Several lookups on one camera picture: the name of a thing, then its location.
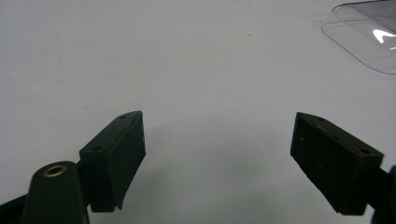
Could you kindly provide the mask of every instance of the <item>black plastic component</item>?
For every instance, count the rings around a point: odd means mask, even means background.
[[[117,117],[79,152],[79,166],[88,178],[85,191],[89,192],[93,212],[122,208],[126,191],[145,155],[141,111]]]
[[[297,113],[291,156],[343,215],[364,213],[367,176],[379,170],[384,155],[326,119]]]
[[[20,223],[26,195],[0,205],[0,223]]]
[[[77,164],[38,170],[27,195],[0,205],[0,223],[89,223],[89,204],[94,212],[121,208],[145,155],[142,112],[121,115],[80,151]]]
[[[73,162],[55,162],[33,175],[21,223],[89,223]]]

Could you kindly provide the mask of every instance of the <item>brass insert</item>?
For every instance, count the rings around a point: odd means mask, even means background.
[[[64,165],[54,165],[44,172],[45,177],[55,177],[63,174],[67,170]]]

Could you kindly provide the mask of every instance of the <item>white surface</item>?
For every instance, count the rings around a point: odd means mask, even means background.
[[[302,111],[396,163],[396,77],[320,31],[345,2],[2,0],[0,203],[139,109],[148,155],[123,210],[92,223],[369,223],[290,156]]]

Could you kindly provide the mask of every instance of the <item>mounting hole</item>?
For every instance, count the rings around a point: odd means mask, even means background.
[[[370,151],[365,148],[360,148],[360,151],[364,154],[370,154]]]
[[[103,148],[103,147],[93,147],[93,148],[92,148],[92,151],[100,151],[100,150],[102,150],[102,148]]]
[[[55,177],[57,175],[63,174],[67,170],[67,167],[64,165],[55,165],[50,167],[48,170],[44,172],[45,177]]]

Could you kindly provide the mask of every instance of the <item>transparent plastic sheet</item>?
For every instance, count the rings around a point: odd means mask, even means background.
[[[396,75],[396,1],[336,7],[322,31],[368,67]]]

